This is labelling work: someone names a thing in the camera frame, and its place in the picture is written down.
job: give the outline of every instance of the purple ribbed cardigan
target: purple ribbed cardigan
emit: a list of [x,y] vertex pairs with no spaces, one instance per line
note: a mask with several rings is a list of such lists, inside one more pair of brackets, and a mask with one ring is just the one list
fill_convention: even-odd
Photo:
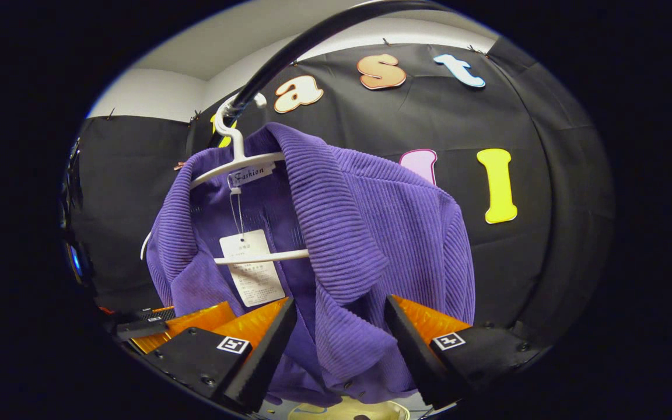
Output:
[[[474,269],[458,204],[399,164],[275,122],[246,138],[245,151],[285,155],[273,175],[242,186],[245,230],[264,229],[271,252],[310,252],[275,263],[298,321],[267,399],[327,407],[339,394],[375,404],[415,393],[384,301],[394,293],[473,323]],[[192,156],[152,227],[147,264],[178,316],[225,300],[236,316],[259,307],[243,306],[229,269],[213,261],[219,237],[237,234],[226,175],[190,191],[230,160],[231,147]]]

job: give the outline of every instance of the clothing label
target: clothing label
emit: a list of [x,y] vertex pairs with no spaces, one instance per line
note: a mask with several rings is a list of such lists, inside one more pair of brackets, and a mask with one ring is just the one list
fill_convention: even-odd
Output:
[[[263,229],[221,237],[219,245],[225,258],[263,256],[271,253]],[[261,305],[285,297],[282,282],[272,261],[231,264],[228,267],[245,306]]]
[[237,172],[230,173],[230,184],[233,187],[239,187],[242,184],[250,183],[250,181],[256,181],[256,179],[271,175],[275,167],[277,167],[275,162],[245,167]]

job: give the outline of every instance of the black metal rod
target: black metal rod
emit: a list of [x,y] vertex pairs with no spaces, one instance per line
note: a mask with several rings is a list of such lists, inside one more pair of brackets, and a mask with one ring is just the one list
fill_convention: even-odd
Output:
[[[310,51],[314,46],[322,43],[324,40],[338,34],[347,27],[352,27],[358,23],[373,19],[389,13],[401,11],[445,11],[456,13],[455,10],[439,3],[429,2],[427,0],[379,0],[375,2],[363,3],[353,8],[346,9],[342,12],[336,13],[328,17],[324,21],[307,29],[301,33],[284,48],[279,50],[269,61],[256,72],[253,77],[240,90],[232,104],[230,104],[227,116],[224,117],[224,122],[227,127],[235,122],[243,110],[253,100],[256,93],[271,82],[277,74],[280,74],[283,69],[286,69],[293,61],[307,51]],[[210,147],[219,144],[222,136],[219,133],[214,133],[209,143]]]

